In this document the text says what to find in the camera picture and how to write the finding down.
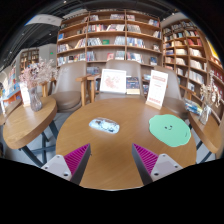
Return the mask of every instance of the poster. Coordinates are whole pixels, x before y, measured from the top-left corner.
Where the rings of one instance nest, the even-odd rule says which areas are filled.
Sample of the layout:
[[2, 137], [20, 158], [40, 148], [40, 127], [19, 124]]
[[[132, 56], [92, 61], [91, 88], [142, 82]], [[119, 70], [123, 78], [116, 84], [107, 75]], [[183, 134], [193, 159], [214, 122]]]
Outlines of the poster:
[[126, 93], [126, 71], [103, 69], [100, 92]]
[[152, 70], [146, 104], [161, 109], [167, 86], [168, 74]]

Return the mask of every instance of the paper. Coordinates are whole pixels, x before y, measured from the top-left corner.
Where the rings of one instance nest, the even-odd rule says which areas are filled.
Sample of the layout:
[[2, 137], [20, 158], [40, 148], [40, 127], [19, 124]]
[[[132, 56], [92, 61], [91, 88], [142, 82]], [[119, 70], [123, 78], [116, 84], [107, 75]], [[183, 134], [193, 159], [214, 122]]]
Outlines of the paper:
[[149, 131], [168, 146], [185, 145], [191, 138], [188, 125], [171, 114], [155, 115], [149, 120]]
[[168, 74], [152, 70], [146, 104], [161, 109], [166, 91]]
[[22, 95], [22, 99], [23, 99], [23, 106], [29, 106], [30, 105], [30, 94], [29, 94], [27, 85], [24, 82], [20, 82], [19, 86], [20, 86], [20, 91], [21, 91], [21, 95]]
[[126, 71], [103, 69], [100, 92], [126, 93]]

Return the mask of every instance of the round wooden table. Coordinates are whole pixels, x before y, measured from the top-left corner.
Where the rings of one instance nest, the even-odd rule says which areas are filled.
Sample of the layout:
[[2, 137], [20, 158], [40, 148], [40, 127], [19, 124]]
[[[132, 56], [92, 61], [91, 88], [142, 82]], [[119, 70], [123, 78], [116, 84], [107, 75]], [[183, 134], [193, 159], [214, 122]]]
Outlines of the round wooden table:
[[1, 113], [0, 114], [0, 125], [3, 125], [7, 118], [9, 117], [9, 115], [20, 105], [22, 104], [22, 100], [18, 99], [13, 101], [12, 103], [10, 103], [6, 108], [5, 108], [5, 114]]
[[222, 136], [219, 125], [212, 117], [212, 115], [209, 116], [208, 121], [205, 125], [199, 121], [199, 115], [197, 114], [188, 112], [188, 118], [192, 128], [201, 139], [197, 146], [197, 149], [203, 142], [210, 151], [210, 153], [206, 156], [207, 159], [211, 155], [211, 153], [216, 153], [221, 146]]
[[[41, 133], [45, 139], [44, 130], [49, 126], [55, 137], [57, 137], [57, 130], [53, 119], [57, 113], [57, 105], [54, 98], [41, 97], [43, 104], [42, 109], [34, 112], [30, 106], [24, 107], [21, 105], [8, 117], [7, 122], [3, 128], [3, 138], [6, 144], [11, 149], [23, 149], [29, 158], [39, 167], [44, 164], [41, 163], [26, 146], [33, 141]], [[43, 160], [46, 162], [46, 151], [44, 151]]]
[[[169, 147], [149, 131], [149, 119], [172, 114], [167, 108], [157, 110], [145, 101], [132, 98], [100, 100], [74, 112], [61, 127], [56, 154], [69, 152], [90, 143], [91, 154], [80, 186], [93, 189], [130, 189], [143, 186], [132, 156], [132, 143], [156, 154], [166, 153], [182, 167], [195, 164], [196, 145], [193, 136], [186, 145]], [[91, 120], [108, 118], [120, 125], [117, 134], [93, 129]]]

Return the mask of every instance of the white sign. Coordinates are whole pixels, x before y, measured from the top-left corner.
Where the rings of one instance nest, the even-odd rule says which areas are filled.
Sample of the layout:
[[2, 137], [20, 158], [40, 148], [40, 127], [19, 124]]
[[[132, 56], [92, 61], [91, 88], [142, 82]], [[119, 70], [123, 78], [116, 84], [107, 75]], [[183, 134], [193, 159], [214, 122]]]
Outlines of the white sign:
[[161, 109], [166, 91], [168, 74], [152, 70], [146, 104]]
[[100, 92], [126, 93], [126, 71], [103, 69]]
[[45, 23], [54, 26], [60, 26], [62, 19], [56, 16], [47, 15], [47, 14], [39, 14], [34, 16], [31, 20], [29, 20], [26, 25], [35, 24], [35, 23]]
[[2, 108], [2, 113], [5, 114], [5, 106], [1, 97], [1, 108]]
[[30, 105], [30, 94], [27, 88], [27, 85], [25, 82], [20, 82], [20, 91], [23, 99], [23, 106], [29, 106]]

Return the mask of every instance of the bookshelf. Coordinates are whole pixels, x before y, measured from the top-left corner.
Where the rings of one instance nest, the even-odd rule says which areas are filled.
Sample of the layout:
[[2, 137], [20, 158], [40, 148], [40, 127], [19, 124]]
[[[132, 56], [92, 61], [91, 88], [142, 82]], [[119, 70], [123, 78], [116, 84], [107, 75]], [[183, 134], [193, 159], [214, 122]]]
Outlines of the bookshelf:
[[182, 97], [187, 98], [187, 91], [183, 87], [188, 88], [193, 84], [196, 95], [192, 95], [192, 101], [202, 106], [200, 87], [203, 80], [205, 85], [208, 84], [209, 72], [214, 70], [215, 85], [223, 95], [220, 106], [216, 108], [213, 105], [212, 115], [220, 123], [224, 113], [224, 70], [221, 62], [212, 55], [204, 33], [189, 19], [170, 23], [163, 27], [162, 32], [163, 66], [176, 72]]
[[[120, 38], [118, 43], [121, 43], [121, 39], [124, 43], [115, 44], [117, 37]], [[75, 48], [79, 40], [84, 38], [84, 46]], [[102, 45], [89, 46], [87, 43], [90, 38], [99, 38]], [[63, 50], [62, 47], [61, 51], [60, 46], [63, 44], [67, 44], [69, 49], [65, 47]], [[154, 45], [158, 46], [159, 51], [154, 49]], [[129, 60], [129, 57], [131, 60], [137, 60], [141, 64], [142, 77], [144, 74], [151, 74], [154, 68], [150, 63], [151, 57], [157, 59], [158, 65], [163, 65], [162, 29], [159, 18], [133, 10], [97, 10], [63, 20], [61, 30], [58, 32], [57, 48], [57, 68], [63, 63], [73, 62], [72, 57], [75, 55], [86, 56], [87, 52], [93, 52], [94, 60], [89, 61], [86, 57], [78, 60], [86, 60], [87, 67], [99, 67], [100, 71], [105, 68], [108, 53], [114, 54], [114, 59], [123, 55], [124, 60]]]
[[21, 72], [30, 64], [39, 62], [39, 49], [23, 51], [20, 54]]

